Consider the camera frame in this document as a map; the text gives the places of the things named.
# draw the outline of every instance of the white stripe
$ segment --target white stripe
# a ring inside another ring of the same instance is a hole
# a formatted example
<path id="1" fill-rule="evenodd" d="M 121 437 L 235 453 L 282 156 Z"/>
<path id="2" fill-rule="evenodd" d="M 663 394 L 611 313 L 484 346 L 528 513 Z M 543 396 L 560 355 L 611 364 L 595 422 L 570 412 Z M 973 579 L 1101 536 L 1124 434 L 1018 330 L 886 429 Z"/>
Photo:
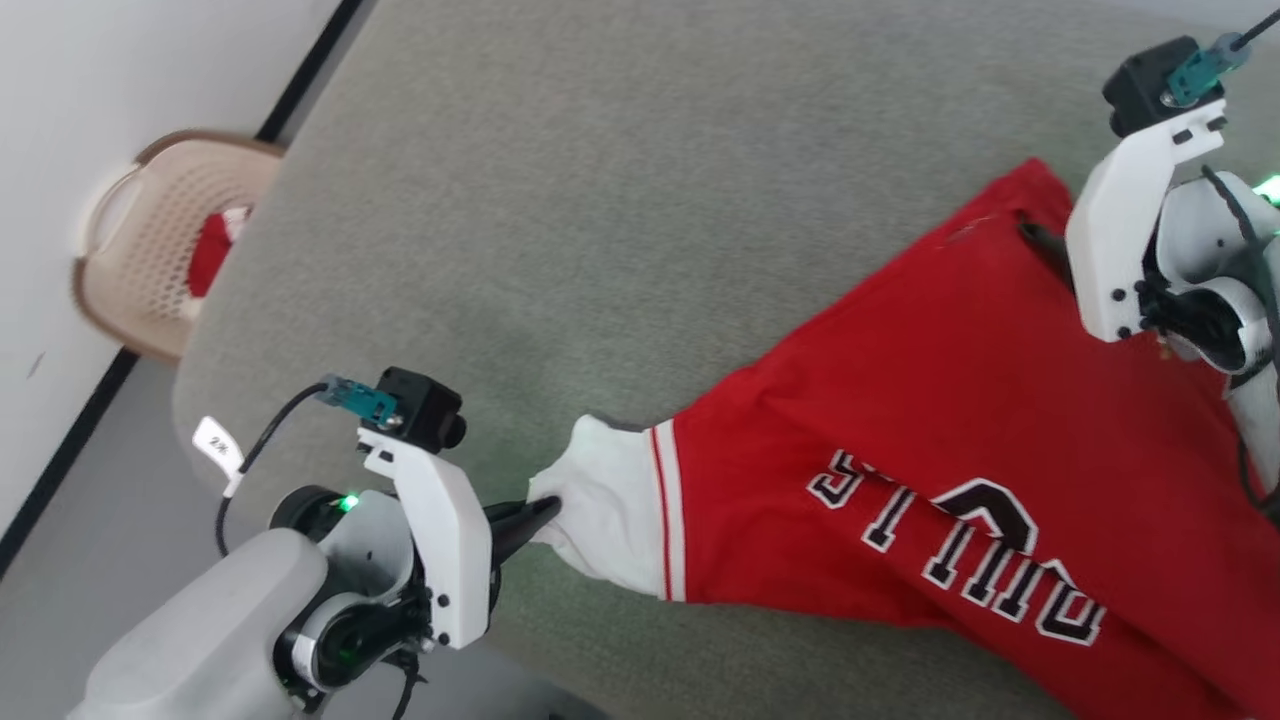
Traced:
<path id="1" fill-rule="evenodd" d="M 658 433 L 658 457 L 667 482 L 667 533 L 671 566 L 671 600 L 685 602 L 685 500 L 680 484 L 680 457 L 676 455 L 676 430 L 672 420 L 654 428 Z"/>

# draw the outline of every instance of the beige laundry basket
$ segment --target beige laundry basket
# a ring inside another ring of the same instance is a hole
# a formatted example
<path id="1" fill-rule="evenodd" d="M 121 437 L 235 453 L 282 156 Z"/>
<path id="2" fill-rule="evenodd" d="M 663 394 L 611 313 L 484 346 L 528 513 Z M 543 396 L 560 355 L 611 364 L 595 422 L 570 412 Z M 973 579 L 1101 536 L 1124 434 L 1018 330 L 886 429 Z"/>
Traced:
<path id="1" fill-rule="evenodd" d="M 256 205 L 284 150 L 205 131 L 166 136 L 106 192 L 72 278 L 88 319 L 129 350 L 177 364 L 193 319 L 187 269 L 205 219 Z"/>

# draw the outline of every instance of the green indicator light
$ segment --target green indicator light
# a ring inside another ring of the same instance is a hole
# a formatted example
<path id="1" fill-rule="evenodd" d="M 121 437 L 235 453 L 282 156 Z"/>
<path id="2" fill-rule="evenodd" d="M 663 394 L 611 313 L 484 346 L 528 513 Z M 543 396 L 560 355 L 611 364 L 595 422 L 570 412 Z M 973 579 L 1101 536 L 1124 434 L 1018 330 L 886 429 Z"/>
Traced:
<path id="1" fill-rule="evenodd" d="M 1272 205 L 1280 205 L 1280 176 L 1272 176 L 1268 181 L 1254 187 L 1253 192 L 1266 197 Z"/>

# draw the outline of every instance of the black baseboard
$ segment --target black baseboard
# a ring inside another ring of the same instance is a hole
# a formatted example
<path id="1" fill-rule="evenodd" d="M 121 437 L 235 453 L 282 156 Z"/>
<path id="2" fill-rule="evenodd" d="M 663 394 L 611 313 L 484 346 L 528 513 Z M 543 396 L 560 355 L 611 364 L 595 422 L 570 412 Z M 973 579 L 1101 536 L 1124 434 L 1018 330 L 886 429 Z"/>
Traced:
<path id="1" fill-rule="evenodd" d="M 302 64 L 298 65 L 293 79 L 289 81 L 289 85 L 284 88 L 271 113 L 266 117 L 266 122 L 262 123 L 262 128 L 255 136 L 257 140 L 275 142 L 280 138 L 284 124 L 298 109 L 307 90 L 311 88 L 325 60 L 329 59 L 330 53 L 337 46 L 338 38 L 342 37 L 347 26 L 351 24 L 351 19 L 362 1 L 342 0 L 329 23 L 325 24 L 316 44 L 311 46 L 311 51 L 307 53 Z M 18 556 L 18 551 L 22 550 L 23 543 L 27 542 L 27 537 L 36 528 L 40 516 L 49 507 L 54 493 L 61 487 L 67 473 L 70 471 L 72 465 L 76 464 L 76 459 L 79 457 L 90 437 L 93 436 L 93 429 L 102 420 L 102 415 L 111 406 L 111 401 L 115 400 L 115 395 L 124 386 L 124 380 L 128 379 L 137 361 L 138 356 L 128 350 L 122 350 L 116 354 L 115 360 L 111 361 L 111 366 L 108 368 L 102 379 L 99 380 L 88 402 L 84 404 L 84 409 L 81 410 L 79 416 L 76 418 L 76 423 L 72 424 L 72 428 L 67 432 L 67 437 L 63 438 L 61 445 L 58 446 L 52 459 L 50 459 L 49 465 L 45 466 L 45 471 L 40 474 L 36 487 L 27 496 L 27 501 L 18 510 L 4 537 L 0 537 L 0 579 L 4 579 L 14 557 Z"/>

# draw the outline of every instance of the gray fabric tabletop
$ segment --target gray fabric tabletop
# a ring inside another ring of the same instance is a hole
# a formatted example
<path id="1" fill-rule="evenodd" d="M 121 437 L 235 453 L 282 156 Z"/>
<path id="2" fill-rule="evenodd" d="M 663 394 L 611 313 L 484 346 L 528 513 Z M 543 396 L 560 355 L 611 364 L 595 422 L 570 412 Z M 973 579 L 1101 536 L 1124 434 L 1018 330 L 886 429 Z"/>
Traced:
<path id="1" fill-rule="evenodd" d="M 248 443 L 324 373 L 401 365 L 462 393 L 447 457 L 481 500 L 524 497 L 580 414 L 671 416 L 1025 158 L 1078 190 L 1119 63 L 1221 29 L 1083 0 L 379 0 L 205 304 L 178 434 Z M 1248 181 L 1280 168 L 1280 51 L 1256 55 L 1211 158 Z M 233 512 L 376 487 L 353 448 L 352 418 L 300 411 Z M 948 633 L 669 606 L 540 547 L 492 637 L 622 717 L 1065 715 Z"/>

